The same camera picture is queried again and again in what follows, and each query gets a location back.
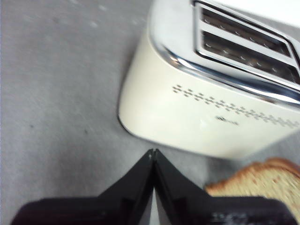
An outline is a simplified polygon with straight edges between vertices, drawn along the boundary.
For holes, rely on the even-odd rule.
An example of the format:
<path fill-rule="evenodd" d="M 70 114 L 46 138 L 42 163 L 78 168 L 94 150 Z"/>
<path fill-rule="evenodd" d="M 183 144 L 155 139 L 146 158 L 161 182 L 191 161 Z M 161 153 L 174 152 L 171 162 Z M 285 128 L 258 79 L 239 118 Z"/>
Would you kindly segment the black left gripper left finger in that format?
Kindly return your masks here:
<path fill-rule="evenodd" d="M 23 205 L 13 225 L 137 225 L 153 192 L 154 150 L 98 196 L 44 198 Z"/>

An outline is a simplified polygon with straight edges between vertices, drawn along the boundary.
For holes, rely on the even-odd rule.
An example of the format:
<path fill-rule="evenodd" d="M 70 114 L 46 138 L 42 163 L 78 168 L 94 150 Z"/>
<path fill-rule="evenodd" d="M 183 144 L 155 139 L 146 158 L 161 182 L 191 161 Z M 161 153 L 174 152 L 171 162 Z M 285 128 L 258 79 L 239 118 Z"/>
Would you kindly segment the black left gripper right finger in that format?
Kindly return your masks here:
<path fill-rule="evenodd" d="M 264 197 L 212 197 L 154 150 L 154 187 L 173 225 L 295 225 L 280 201 Z"/>

